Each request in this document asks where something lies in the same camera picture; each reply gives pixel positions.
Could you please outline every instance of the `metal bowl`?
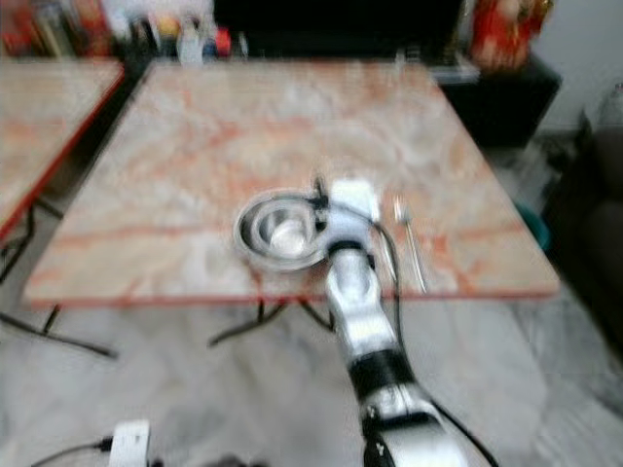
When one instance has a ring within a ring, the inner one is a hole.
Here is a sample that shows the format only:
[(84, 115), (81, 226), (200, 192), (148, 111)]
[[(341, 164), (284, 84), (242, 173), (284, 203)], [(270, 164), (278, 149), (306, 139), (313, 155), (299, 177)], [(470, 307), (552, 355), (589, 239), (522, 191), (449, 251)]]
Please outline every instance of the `metal bowl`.
[(235, 244), (261, 269), (294, 271), (324, 259), (312, 207), (300, 192), (270, 192), (253, 199), (238, 215)]

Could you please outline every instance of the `metal fork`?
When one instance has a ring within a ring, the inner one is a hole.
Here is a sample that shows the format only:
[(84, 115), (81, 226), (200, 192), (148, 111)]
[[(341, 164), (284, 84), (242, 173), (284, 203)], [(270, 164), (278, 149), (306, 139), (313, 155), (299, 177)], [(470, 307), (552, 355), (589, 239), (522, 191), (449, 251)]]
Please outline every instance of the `metal fork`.
[(418, 244), (416, 243), (416, 240), (413, 236), (413, 231), (411, 230), (411, 221), (413, 218), (411, 216), (409, 206), (407, 205), (403, 197), (396, 197), (393, 204), (393, 212), (396, 222), (398, 224), (403, 224), (407, 231), (407, 240), (409, 241), (409, 247), (411, 248), (414, 270), (416, 271), (416, 278), (420, 283), (421, 291), (425, 294), (427, 293), (427, 286), (421, 269), (420, 249), (418, 248)]

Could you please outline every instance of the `marble table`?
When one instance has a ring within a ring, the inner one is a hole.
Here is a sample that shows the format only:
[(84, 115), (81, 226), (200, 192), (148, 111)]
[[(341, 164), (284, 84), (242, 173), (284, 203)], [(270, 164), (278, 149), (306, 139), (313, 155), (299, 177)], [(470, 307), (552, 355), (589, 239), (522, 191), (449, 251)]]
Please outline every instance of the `marble table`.
[(123, 76), (114, 61), (0, 64), (0, 240)]
[[(364, 177), (422, 298), (553, 294), (559, 281), (426, 70), (379, 63), (159, 63), (31, 275), (33, 306), (201, 305), (323, 297), (326, 266), (252, 269), (232, 227), (255, 195)], [(379, 255), (385, 292), (390, 278)]]

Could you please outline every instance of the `table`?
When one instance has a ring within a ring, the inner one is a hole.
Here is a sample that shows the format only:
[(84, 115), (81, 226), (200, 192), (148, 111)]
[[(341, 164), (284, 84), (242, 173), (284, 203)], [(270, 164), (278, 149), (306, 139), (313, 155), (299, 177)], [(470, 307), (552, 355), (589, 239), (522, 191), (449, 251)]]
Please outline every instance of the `table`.
[[(33, 306), (323, 297), (324, 267), (253, 270), (232, 227), (255, 195), (365, 177), (421, 298), (396, 196), (435, 298), (553, 294), (558, 278), (441, 90), (417, 65), (156, 64), (31, 275)], [(379, 268), (384, 290), (390, 278)]]
[[(5, 281), (35, 234), (34, 207), (62, 213), (38, 199), (55, 169), (73, 149), (124, 78), (116, 61), (2, 62), (0, 66), (0, 246)], [(6, 236), (26, 213), (25, 234)], [(0, 312), (0, 322), (21, 331), (113, 355), (108, 349), (51, 333), (55, 304), (42, 331)]]

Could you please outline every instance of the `red table edge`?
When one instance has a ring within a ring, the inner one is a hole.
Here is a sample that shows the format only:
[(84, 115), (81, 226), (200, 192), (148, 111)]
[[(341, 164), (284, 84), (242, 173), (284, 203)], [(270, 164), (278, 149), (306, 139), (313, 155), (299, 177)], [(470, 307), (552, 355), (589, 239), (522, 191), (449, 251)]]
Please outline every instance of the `red table edge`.
[[(404, 302), (429, 302), (437, 301), (492, 301), (492, 300), (542, 300), (555, 296), (560, 290), (560, 285), (555, 288), (531, 290), (522, 293), (521, 291), (499, 291), (490, 294), (470, 295), (468, 293), (456, 294), (426, 294), (419, 295), (414, 293), (406, 293), (401, 296)], [(392, 300), (392, 293), (383, 293), (384, 299)], [(133, 306), (213, 306), (213, 305), (254, 305), (260, 301), (267, 303), (278, 302), (298, 302), (304, 300), (307, 302), (325, 302), (324, 295), (275, 295), (275, 296), (255, 296), (255, 297), (180, 297), (180, 298), (145, 298), (145, 299), (99, 299), (99, 298), (83, 298), (83, 299), (34, 299), (26, 300), (30, 307), (34, 310), (48, 310), (50, 306), (60, 305), (63, 309), (68, 308), (96, 308), (96, 307), (133, 307)]]
[[(99, 66), (99, 65), (104, 65), (108, 63), (95, 61), (92, 64)], [(108, 100), (112, 97), (112, 95), (115, 93), (117, 88), (121, 85), (126, 75), (126, 72), (124, 70), (124, 66), (121, 63), (117, 62), (116, 64), (119, 68), (119, 75), (117, 76), (115, 81), (111, 83), (111, 85), (108, 87), (106, 92), (102, 95), (97, 105), (93, 107), (92, 111), (87, 115), (87, 117), (78, 127), (78, 129), (74, 132), (73, 136), (69, 138), (69, 140), (65, 143), (65, 145), (63, 146), (58, 156), (56, 156), (56, 158), (48, 166), (48, 168), (46, 169), (44, 174), (41, 176), (41, 178), (37, 181), (37, 183), (30, 190), (30, 192), (28, 192), (26, 196), (21, 199), (21, 201), (18, 204), (18, 207), (16, 207), (13, 214), (9, 216), (9, 218), (6, 220), (4, 225), (0, 228), (0, 241), (4, 240), (5, 236), (11, 231), (11, 229), (16, 225), (18, 220), (21, 218), (21, 215), (24, 213), (24, 211), (30, 206), (30, 204), (32, 204), (34, 199), (37, 198), (39, 193), (46, 186), (46, 183), (48, 183), (50, 178), (54, 175), (60, 163), (68, 156), (68, 154), (74, 148), (78, 140), (82, 137), (84, 132), (91, 125), (92, 121), (95, 119), (97, 114), (101, 111), (104, 105), (106, 105)]]

